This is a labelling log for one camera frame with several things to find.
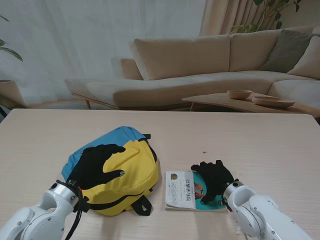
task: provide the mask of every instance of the black cable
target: black cable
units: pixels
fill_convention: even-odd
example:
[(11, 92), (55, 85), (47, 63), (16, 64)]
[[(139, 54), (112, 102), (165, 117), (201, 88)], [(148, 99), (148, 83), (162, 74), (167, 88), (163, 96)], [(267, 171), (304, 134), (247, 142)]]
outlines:
[(81, 216), (82, 216), (83, 195), (82, 195), (82, 191), (79, 187), (76, 188), (76, 191), (77, 191), (77, 197), (78, 197), (78, 209), (77, 209), (77, 213), (76, 213), (74, 222), (72, 224), (72, 227), (71, 227), (68, 235), (66, 236), (65, 240), (69, 240), (72, 237), (72, 235), (74, 234), (74, 232), (80, 222)]

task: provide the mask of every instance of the curtain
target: curtain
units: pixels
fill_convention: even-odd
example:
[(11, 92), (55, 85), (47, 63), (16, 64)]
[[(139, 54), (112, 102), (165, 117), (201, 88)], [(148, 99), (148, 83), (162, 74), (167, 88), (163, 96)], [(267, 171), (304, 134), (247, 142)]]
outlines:
[(230, 34), (234, 25), (256, 24), (262, 10), (263, 4), (253, 0), (206, 0), (200, 36)]
[(0, 79), (14, 81), (26, 105), (72, 99), (66, 78), (115, 78), (111, 60), (132, 58), (134, 38), (199, 35), (206, 0), (7, 0)]

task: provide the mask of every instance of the beige curtain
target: beige curtain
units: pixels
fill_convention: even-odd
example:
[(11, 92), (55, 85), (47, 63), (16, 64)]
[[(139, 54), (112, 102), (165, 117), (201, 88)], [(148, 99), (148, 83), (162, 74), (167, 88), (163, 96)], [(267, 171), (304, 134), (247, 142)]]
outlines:
[(253, 0), (206, 0), (200, 36), (230, 34), (233, 25), (256, 24), (263, 6)]

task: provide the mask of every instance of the wooden bowl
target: wooden bowl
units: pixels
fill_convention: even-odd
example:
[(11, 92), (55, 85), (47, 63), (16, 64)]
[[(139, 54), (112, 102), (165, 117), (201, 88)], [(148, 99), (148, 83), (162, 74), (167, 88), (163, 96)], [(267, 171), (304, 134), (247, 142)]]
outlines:
[(230, 99), (246, 99), (252, 94), (250, 90), (228, 90), (226, 92)]
[(280, 97), (274, 97), (274, 96), (254, 96), (252, 98), (252, 102), (257, 105), (262, 106), (270, 106), (270, 107), (291, 107), (293, 104), (295, 104), (294, 101), (283, 99)]

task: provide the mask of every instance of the backpack strap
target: backpack strap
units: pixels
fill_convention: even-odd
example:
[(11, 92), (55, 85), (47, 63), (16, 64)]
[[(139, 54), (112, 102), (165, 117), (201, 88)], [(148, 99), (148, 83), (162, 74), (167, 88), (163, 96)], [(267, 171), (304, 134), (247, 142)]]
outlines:
[(138, 215), (150, 216), (151, 214), (152, 205), (145, 195), (142, 195), (137, 201), (132, 203), (131, 206)]

